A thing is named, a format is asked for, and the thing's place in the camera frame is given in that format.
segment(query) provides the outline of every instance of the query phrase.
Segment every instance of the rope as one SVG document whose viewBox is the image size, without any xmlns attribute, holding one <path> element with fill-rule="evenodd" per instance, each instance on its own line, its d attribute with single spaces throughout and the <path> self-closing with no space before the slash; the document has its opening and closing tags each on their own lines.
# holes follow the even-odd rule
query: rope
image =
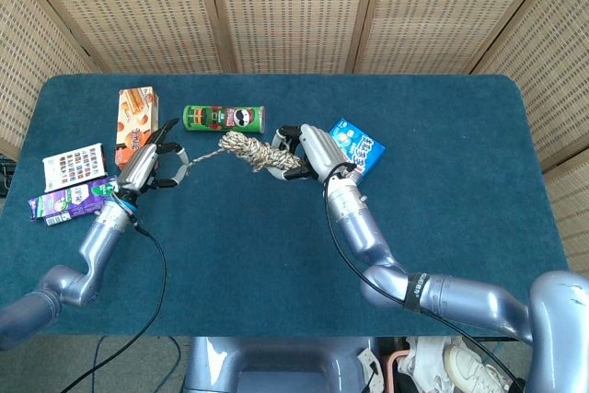
<svg viewBox="0 0 589 393">
<path fill-rule="evenodd" d="M 268 143 L 263 143 L 255 138 L 246 137 L 243 133 L 230 131 L 221 137 L 216 151 L 205 156 L 199 156 L 189 163 L 189 167 L 224 151 L 235 154 L 253 166 L 254 172 L 265 167 L 275 167 L 280 170 L 288 170 L 303 166 L 303 160 L 288 151 L 274 149 Z"/>
</svg>

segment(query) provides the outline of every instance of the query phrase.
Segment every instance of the table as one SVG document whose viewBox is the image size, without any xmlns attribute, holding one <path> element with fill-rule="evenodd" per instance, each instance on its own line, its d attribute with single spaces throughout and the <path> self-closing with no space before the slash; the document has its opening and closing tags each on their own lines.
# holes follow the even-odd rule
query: table
<svg viewBox="0 0 589 393">
<path fill-rule="evenodd" d="M 93 216 L 48 227 L 29 221 L 41 159 L 101 142 L 114 166 L 118 91 L 153 86 L 159 117 L 188 104 L 264 105 L 275 128 L 329 129 L 344 117 L 387 147 L 361 191 L 393 254 L 411 272 L 497 283 L 520 300 L 540 273 L 566 268 L 516 85 L 501 75 L 61 75 L 42 89 L 0 218 L 0 305 L 55 264 L 85 272 L 77 250 Z M 180 125 L 168 140 L 191 157 L 219 133 Z M 160 173 L 177 167 L 162 157 Z M 229 154 L 208 159 L 173 190 L 139 201 L 143 226 L 167 255 L 168 290 L 148 333 L 191 336 L 448 334 L 429 318 L 380 309 L 331 244 L 321 186 L 280 182 Z M 129 229 L 98 300 L 65 306 L 48 333 L 134 334 L 160 283 L 151 243 Z M 472 330 L 479 335 L 480 330 Z"/>
</svg>

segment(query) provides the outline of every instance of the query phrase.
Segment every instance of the orange snack box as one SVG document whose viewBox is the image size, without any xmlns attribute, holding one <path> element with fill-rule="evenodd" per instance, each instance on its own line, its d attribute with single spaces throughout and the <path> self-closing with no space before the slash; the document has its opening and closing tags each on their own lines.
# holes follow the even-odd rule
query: orange snack box
<svg viewBox="0 0 589 393">
<path fill-rule="evenodd" d="M 133 87 L 119 91 L 119 119 L 114 161 L 123 169 L 134 151 L 156 131 L 157 94 L 152 87 Z"/>
</svg>

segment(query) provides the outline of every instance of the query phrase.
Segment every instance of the packaging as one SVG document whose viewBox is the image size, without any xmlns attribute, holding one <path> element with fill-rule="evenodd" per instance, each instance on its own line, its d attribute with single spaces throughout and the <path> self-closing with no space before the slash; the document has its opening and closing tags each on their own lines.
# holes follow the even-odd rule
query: packaging
<svg viewBox="0 0 589 393">
<path fill-rule="evenodd" d="M 119 119 L 114 161 L 123 169 L 134 151 L 156 131 L 157 94 L 152 87 L 134 87 L 119 91 Z"/>
<path fill-rule="evenodd" d="M 263 106 L 200 106 L 184 108 L 182 120 L 189 131 L 264 133 Z"/>
<path fill-rule="evenodd" d="M 31 198 L 30 219 L 44 218 L 46 225 L 56 225 L 80 215 L 93 214 L 102 209 L 116 186 L 117 178 L 107 177 Z"/>
<path fill-rule="evenodd" d="M 43 158 L 45 191 L 106 177 L 105 164 L 101 143 Z"/>
<path fill-rule="evenodd" d="M 348 159 L 358 165 L 352 173 L 356 182 L 360 182 L 366 176 L 376 160 L 385 152 L 385 147 L 377 140 L 346 119 L 340 119 L 329 134 Z"/>
</svg>

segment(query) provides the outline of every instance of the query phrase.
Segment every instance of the blue snack box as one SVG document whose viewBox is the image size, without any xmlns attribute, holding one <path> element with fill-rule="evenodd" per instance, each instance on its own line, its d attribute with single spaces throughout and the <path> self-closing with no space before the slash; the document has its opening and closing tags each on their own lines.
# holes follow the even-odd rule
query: blue snack box
<svg viewBox="0 0 589 393">
<path fill-rule="evenodd" d="M 358 165 L 354 172 L 359 172 L 360 177 L 356 182 L 362 180 L 386 149 L 377 140 L 346 119 L 340 119 L 329 131 L 329 134 L 348 159 Z"/>
</svg>

